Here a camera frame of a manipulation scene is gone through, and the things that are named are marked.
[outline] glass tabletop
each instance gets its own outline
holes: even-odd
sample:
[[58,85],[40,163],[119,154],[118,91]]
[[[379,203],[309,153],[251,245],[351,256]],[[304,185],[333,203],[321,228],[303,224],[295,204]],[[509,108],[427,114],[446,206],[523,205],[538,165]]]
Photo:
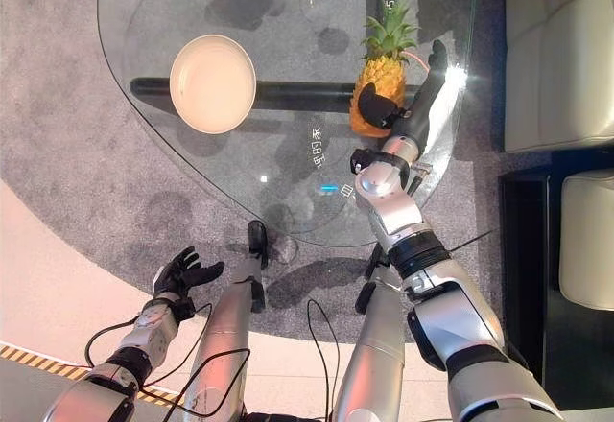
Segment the glass tabletop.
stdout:
[[[405,66],[406,105],[426,78],[434,39],[450,64],[421,159],[433,171],[414,195],[423,205],[454,147],[474,0],[401,1],[419,27]],[[156,141],[277,230],[318,245],[359,246],[374,237],[356,206],[349,158],[379,141],[352,132],[348,100],[364,65],[366,17],[382,8],[380,0],[98,0],[98,24],[108,66]],[[239,42],[258,80],[248,118],[225,134],[188,127],[168,95],[177,53],[207,34]]]

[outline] pineapple crown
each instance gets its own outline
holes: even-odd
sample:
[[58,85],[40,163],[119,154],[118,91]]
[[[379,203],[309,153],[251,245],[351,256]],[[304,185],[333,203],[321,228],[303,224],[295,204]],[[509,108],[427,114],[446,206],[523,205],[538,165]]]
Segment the pineapple crown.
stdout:
[[382,4],[384,11],[382,22],[371,16],[366,19],[366,27],[370,29],[370,34],[363,40],[363,44],[366,45],[364,59],[373,60],[386,56],[394,60],[407,60],[401,52],[416,46],[410,34],[417,30],[417,27],[403,22],[409,8],[400,1],[396,1],[390,8],[384,0]]

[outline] pineapple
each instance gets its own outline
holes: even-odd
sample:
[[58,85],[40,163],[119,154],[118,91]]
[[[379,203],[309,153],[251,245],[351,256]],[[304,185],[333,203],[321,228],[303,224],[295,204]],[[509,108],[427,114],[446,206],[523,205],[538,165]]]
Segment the pineapple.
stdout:
[[371,34],[364,41],[366,44],[366,64],[356,81],[354,94],[350,101],[349,123],[352,130],[362,136],[386,137],[389,129],[379,129],[370,125],[358,109],[358,98],[363,88],[369,83],[375,83],[375,90],[380,96],[393,100],[402,106],[405,100],[405,69],[406,58],[401,54],[406,48],[415,46],[409,35],[416,27],[403,22],[408,8],[396,2],[391,8],[384,6],[384,20],[369,17],[366,26]]

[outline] black cable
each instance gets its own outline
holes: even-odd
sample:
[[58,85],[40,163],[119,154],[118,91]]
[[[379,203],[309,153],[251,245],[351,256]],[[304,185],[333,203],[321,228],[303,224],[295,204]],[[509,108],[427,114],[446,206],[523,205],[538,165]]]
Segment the black cable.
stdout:
[[[169,406],[172,406],[175,403],[175,400],[168,400],[166,398],[164,398],[163,396],[159,396],[156,395],[155,393],[151,393],[150,391],[147,391],[144,388],[141,388],[141,393],[147,395],[147,396],[151,396],[152,398],[155,398],[158,401],[163,401],[164,403],[166,403]],[[202,414],[200,412],[196,412],[195,410],[190,410],[189,408],[186,408],[183,405],[177,405],[177,409],[178,410],[182,410],[183,412],[187,412],[188,414],[200,417],[202,416]]]
[[448,252],[454,252],[454,251],[458,251],[459,249],[461,249],[462,247],[465,247],[467,245],[472,244],[473,242],[477,242],[478,240],[480,240],[481,238],[485,237],[486,235],[489,235],[493,232],[494,230],[488,230],[487,232],[484,232],[481,235],[478,235],[477,237],[472,238],[471,240],[467,240],[466,242],[464,242],[462,245],[458,245],[457,247],[453,248],[453,249],[449,249]]
[[190,358],[190,355],[192,355],[192,352],[194,352],[194,349],[196,348],[196,346],[199,344],[199,342],[201,341],[202,336],[204,335],[204,332],[207,329],[207,323],[209,322],[209,317],[211,316],[211,311],[213,310],[213,305],[211,305],[211,302],[207,302],[206,304],[204,304],[202,307],[200,307],[196,313],[200,312],[202,309],[204,309],[205,307],[209,307],[209,313],[207,314],[207,321],[204,323],[204,326],[202,326],[202,330],[201,333],[199,334],[199,336],[196,338],[196,341],[194,342],[194,345],[192,345],[192,348],[190,348],[190,351],[188,352],[188,354],[185,356],[185,358],[183,359],[183,361],[177,366],[175,367],[173,370],[167,372],[166,374],[164,374],[162,377],[159,377],[157,379],[155,379],[154,381],[151,381],[149,383],[146,383],[143,387],[150,387],[153,384],[157,384],[160,381],[163,381],[164,379],[166,379],[167,377],[169,377],[171,374],[173,374],[174,372],[177,372],[184,364],[185,362],[188,361],[188,358]]
[[[316,335],[314,334],[314,330],[311,326],[311,311],[309,307],[311,306],[312,303],[316,304],[319,311],[322,313],[322,316],[324,317],[326,324],[328,324],[328,329],[330,330],[331,334],[333,335],[333,339],[335,340],[335,346],[337,347],[337,369],[335,370],[335,380],[333,381],[333,394],[332,395],[330,395],[330,388],[328,385],[328,368],[326,367],[326,360],[324,359],[322,350],[319,348],[318,340],[316,339]],[[326,414],[326,418],[328,420],[330,416],[330,414],[328,413],[329,400],[330,400],[330,407],[334,407],[333,400],[335,398],[335,387],[337,386],[337,378],[339,377],[339,361],[341,357],[341,352],[339,350],[339,342],[337,341],[337,336],[335,335],[335,331],[333,330],[333,327],[330,324],[330,321],[328,320],[328,316],[326,316],[326,313],[324,312],[324,309],[322,309],[321,305],[319,305],[318,302],[313,298],[310,298],[307,301],[307,326],[309,327],[309,332],[311,333],[311,337],[314,340],[314,343],[316,344],[316,348],[318,349],[319,357],[321,358],[322,365],[324,366],[324,379],[326,380],[326,405],[325,405],[326,412],[324,414]]]
[[234,383],[239,378],[239,375],[241,374],[241,371],[243,370],[244,366],[248,362],[249,355],[251,355],[251,351],[248,348],[236,348],[234,350],[227,350],[225,352],[216,353],[214,355],[211,355],[204,362],[202,362],[201,365],[197,368],[197,370],[194,373],[192,373],[192,375],[190,376],[190,379],[188,379],[188,382],[185,384],[185,386],[183,386],[183,388],[179,392],[179,395],[177,395],[177,398],[173,402],[173,405],[169,408],[169,410],[166,413],[166,416],[164,417],[164,419],[162,419],[162,422],[168,422],[168,420],[171,418],[171,415],[173,415],[173,411],[175,410],[175,408],[180,406],[179,400],[181,399],[183,394],[187,391],[188,387],[192,384],[192,382],[194,382],[194,380],[199,376],[201,371],[204,369],[205,366],[207,366],[207,364],[209,362],[211,362],[212,360],[215,360],[216,358],[224,357],[226,355],[232,355],[233,353],[241,353],[241,352],[246,352],[247,353],[246,357],[243,360],[243,362],[241,363],[241,365],[239,366],[239,369],[235,373],[234,377],[232,378],[232,381],[230,382],[230,385],[228,386],[228,389],[226,390],[226,393],[222,397],[222,401],[220,402],[218,407],[215,408],[212,412],[205,413],[205,414],[196,413],[194,415],[196,415],[197,417],[211,417],[218,410],[220,410],[220,408],[224,404],[224,401],[226,400],[226,397],[228,396],[228,393],[230,393],[230,391],[232,390],[232,387],[234,386]]
[[204,304],[202,307],[199,307],[195,312],[195,314],[199,314],[201,312],[201,310],[204,310],[206,307],[209,307],[209,313],[207,314],[207,316],[211,315],[211,310],[213,309],[213,306],[211,305],[211,302],[207,302],[206,304]]
[[89,355],[89,349],[91,348],[92,344],[94,343],[94,340],[99,338],[101,335],[108,333],[109,331],[114,331],[116,329],[125,328],[126,326],[130,326],[131,324],[134,324],[136,322],[136,320],[140,317],[140,315],[141,314],[138,314],[137,316],[135,316],[133,319],[131,319],[129,321],[125,321],[123,323],[114,324],[112,326],[108,326],[105,329],[101,329],[96,334],[94,334],[91,338],[89,338],[89,340],[87,341],[87,344],[85,345],[85,351],[84,351],[84,353],[85,353],[85,361],[87,362],[87,364],[89,364],[91,367],[94,367],[94,363],[92,362],[92,358]]

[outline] round plate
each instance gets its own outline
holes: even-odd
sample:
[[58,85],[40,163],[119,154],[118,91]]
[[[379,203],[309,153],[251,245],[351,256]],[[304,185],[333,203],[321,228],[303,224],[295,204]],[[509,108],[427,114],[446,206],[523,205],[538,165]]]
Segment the round plate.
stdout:
[[220,134],[241,125],[256,96],[246,50],[223,35],[203,35],[179,51],[171,69],[171,98],[193,129]]

